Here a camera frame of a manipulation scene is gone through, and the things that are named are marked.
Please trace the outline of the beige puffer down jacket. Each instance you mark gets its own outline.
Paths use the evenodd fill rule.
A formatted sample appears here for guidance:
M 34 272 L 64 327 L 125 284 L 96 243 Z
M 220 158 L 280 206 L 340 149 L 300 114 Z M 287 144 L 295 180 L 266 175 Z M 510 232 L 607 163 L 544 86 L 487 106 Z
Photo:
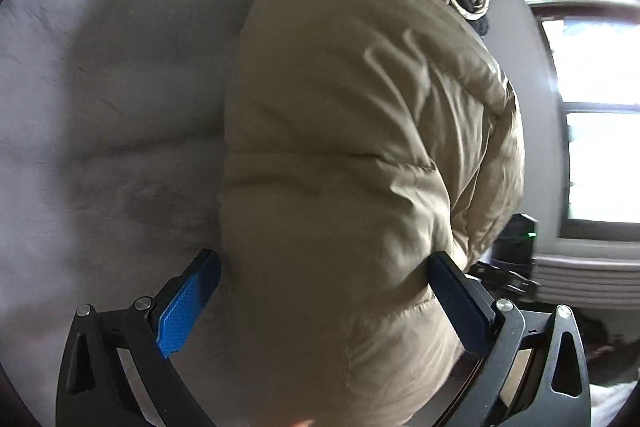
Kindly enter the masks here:
M 523 195 L 518 98 L 447 0 L 255 0 L 220 193 L 256 426 L 401 426 L 460 341 L 427 283 Z

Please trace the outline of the grey window curtain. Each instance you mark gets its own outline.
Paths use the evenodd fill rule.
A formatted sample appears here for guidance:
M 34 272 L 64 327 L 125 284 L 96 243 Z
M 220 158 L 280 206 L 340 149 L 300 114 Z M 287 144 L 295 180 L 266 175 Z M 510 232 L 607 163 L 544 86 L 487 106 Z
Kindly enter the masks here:
M 543 303 L 600 310 L 639 309 L 639 262 L 539 255 L 532 280 Z

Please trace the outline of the lavender bed cover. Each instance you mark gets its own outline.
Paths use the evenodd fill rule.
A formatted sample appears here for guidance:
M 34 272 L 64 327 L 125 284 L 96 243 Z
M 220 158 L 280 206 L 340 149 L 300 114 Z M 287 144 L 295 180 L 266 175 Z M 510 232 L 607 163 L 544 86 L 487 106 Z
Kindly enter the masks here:
M 43 426 L 76 307 L 126 306 L 219 243 L 250 2 L 1 2 L 1 362 Z

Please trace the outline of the window with dark frame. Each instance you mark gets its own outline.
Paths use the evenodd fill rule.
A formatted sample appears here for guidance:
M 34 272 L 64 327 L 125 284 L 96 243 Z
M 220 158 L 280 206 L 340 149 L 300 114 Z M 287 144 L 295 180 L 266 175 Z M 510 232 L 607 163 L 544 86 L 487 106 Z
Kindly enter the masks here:
M 639 17 L 630 9 L 534 11 L 552 68 L 562 150 L 561 239 L 639 239 Z

